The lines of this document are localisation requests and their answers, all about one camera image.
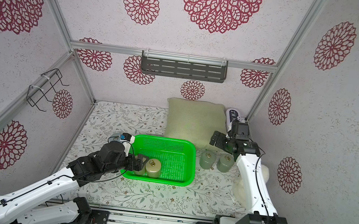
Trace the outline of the green plastic perforated basket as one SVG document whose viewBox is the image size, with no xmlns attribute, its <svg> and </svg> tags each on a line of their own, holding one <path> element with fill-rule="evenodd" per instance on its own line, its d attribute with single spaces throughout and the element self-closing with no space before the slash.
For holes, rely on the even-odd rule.
<svg viewBox="0 0 359 224">
<path fill-rule="evenodd" d="M 150 178 L 121 170 L 125 178 L 179 187 L 191 184 L 195 178 L 196 148 L 189 141 L 143 134 L 135 136 L 131 152 L 159 160 L 161 172 L 158 178 Z"/>
</svg>

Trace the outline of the blue-grey tea canister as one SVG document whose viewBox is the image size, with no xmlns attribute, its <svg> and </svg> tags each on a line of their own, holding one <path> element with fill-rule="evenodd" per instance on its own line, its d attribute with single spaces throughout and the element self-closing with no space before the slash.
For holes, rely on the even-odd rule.
<svg viewBox="0 0 359 224">
<path fill-rule="evenodd" d="M 108 141 L 121 141 L 121 140 L 124 140 L 125 139 L 125 136 L 121 133 L 114 133 L 111 135 L 111 137 L 108 139 Z"/>
</svg>

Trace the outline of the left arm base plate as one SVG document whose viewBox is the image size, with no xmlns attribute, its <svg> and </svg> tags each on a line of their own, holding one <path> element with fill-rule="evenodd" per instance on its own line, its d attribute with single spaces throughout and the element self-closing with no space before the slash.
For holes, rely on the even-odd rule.
<svg viewBox="0 0 359 224">
<path fill-rule="evenodd" d="M 107 224 L 109 221 L 110 212 L 106 210 L 92 210 L 89 219 L 85 224 Z"/>
</svg>

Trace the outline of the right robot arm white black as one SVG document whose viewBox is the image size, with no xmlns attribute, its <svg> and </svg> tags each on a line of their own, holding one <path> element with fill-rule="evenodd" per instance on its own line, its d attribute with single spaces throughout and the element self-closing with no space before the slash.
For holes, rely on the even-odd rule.
<svg viewBox="0 0 359 224">
<path fill-rule="evenodd" d="M 219 215 L 213 224 L 288 224 L 273 206 L 262 175 L 264 151 L 251 140 L 248 124 L 233 120 L 228 133 L 214 132 L 210 144 L 233 156 L 243 180 L 248 210 L 240 219 Z"/>
</svg>

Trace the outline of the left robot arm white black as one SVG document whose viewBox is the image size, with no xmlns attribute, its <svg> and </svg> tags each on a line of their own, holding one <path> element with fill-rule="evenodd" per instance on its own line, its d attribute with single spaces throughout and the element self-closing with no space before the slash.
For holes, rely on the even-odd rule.
<svg viewBox="0 0 359 224">
<path fill-rule="evenodd" d="M 106 143 L 100 151 L 70 162 L 47 178 L 1 195 L 0 224 L 88 224 L 92 209 L 85 198 L 58 206 L 40 208 L 40 204 L 84 185 L 99 183 L 108 173 L 141 171 L 146 163 L 142 154 L 134 154 L 131 143 Z"/>
</svg>

